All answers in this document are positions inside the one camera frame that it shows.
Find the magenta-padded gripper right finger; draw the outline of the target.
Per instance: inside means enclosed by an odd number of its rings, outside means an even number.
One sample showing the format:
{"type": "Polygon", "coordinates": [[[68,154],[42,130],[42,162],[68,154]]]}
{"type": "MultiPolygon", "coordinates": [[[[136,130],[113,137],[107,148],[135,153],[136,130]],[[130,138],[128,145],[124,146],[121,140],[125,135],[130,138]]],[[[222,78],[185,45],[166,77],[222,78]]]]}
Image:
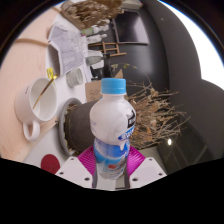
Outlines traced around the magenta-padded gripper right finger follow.
{"type": "Polygon", "coordinates": [[[131,189],[146,186],[166,176],[153,157],[145,157],[134,147],[130,148],[126,170],[131,189]]]}

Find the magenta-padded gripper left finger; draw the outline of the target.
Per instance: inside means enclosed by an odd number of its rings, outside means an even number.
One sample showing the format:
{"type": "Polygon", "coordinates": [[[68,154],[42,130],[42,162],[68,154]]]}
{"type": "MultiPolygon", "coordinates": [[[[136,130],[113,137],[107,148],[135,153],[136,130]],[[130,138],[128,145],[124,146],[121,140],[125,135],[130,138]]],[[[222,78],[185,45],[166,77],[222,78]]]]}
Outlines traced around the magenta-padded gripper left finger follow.
{"type": "Polygon", "coordinates": [[[84,188],[93,188],[96,185],[96,162],[93,147],[89,147],[77,157],[69,157],[56,172],[56,176],[84,188]]]}

